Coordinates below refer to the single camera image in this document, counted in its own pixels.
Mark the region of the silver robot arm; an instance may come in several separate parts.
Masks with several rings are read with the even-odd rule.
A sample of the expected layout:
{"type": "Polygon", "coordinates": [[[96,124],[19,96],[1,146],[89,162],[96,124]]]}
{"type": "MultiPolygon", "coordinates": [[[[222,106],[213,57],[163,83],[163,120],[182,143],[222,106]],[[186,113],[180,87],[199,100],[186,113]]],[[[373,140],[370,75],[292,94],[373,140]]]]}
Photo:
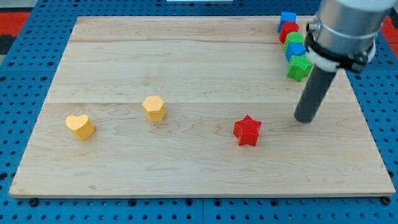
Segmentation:
{"type": "Polygon", "coordinates": [[[307,57],[318,73],[360,73],[376,54],[376,37],[396,0],[323,0],[308,22],[307,57]]]}

